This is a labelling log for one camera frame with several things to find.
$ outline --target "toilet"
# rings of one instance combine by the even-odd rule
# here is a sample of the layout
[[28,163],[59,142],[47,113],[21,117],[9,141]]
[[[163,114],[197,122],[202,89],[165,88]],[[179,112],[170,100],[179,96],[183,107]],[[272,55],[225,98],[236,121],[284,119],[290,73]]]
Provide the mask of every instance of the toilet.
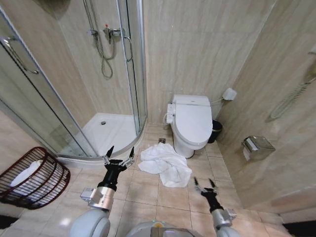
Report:
[[191,158],[203,148],[212,133],[212,110],[206,96],[174,95],[168,105],[167,122],[173,131],[177,154]]

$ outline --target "white towel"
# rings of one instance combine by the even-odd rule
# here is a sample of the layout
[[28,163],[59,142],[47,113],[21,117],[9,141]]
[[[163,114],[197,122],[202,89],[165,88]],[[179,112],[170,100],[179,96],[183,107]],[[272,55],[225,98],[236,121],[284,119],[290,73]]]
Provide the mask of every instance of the white towel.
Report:
[[187,159],[178,155],[170,144],[159,143],[141,152],[138,167],[150,174],[160,174],[166,187],[183,188],[188,185],[192,170]]

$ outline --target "toilet paper holder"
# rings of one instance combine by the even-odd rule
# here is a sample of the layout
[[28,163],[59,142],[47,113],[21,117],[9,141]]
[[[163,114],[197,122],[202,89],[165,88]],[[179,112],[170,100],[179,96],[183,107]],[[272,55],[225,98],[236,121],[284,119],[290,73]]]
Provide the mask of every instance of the toilet paper holder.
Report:
[[241,144],[249,152],[249,158],[255,160],[262,160],[276,150],[265,137],[249,136]]

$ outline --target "toilet lid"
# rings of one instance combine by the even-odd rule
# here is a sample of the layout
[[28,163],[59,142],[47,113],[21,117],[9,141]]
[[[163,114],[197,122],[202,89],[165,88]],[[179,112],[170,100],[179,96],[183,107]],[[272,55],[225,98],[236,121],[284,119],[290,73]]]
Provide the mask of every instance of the toilet lid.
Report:
[[176,104],[175,126],[185,141],[191,144],[205,142],[212,133],[211,107]]

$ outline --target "shower drain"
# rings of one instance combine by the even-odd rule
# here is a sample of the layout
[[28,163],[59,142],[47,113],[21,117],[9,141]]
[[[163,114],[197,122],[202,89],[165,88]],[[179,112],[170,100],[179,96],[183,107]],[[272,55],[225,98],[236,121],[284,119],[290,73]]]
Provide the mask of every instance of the shower drain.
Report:
[[166,143],[166,139],[165,138],[159,138],[158,142],[161,142],[161,143]]

